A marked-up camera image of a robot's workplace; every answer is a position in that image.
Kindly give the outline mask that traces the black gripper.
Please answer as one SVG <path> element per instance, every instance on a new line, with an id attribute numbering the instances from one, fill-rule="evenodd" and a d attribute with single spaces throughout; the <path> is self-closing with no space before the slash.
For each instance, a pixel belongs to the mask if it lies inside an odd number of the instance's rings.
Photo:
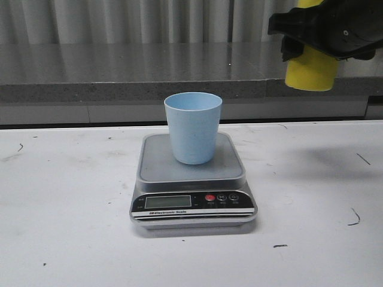
<path id="1" fill-rule="evenodd" d="M 282 61 L 300 57 L 305 45 L 337 60 L 370 60 L 382 48 L 382 1 L 323 1 L 269 18 L 268 34 L 282 34 Z"/>

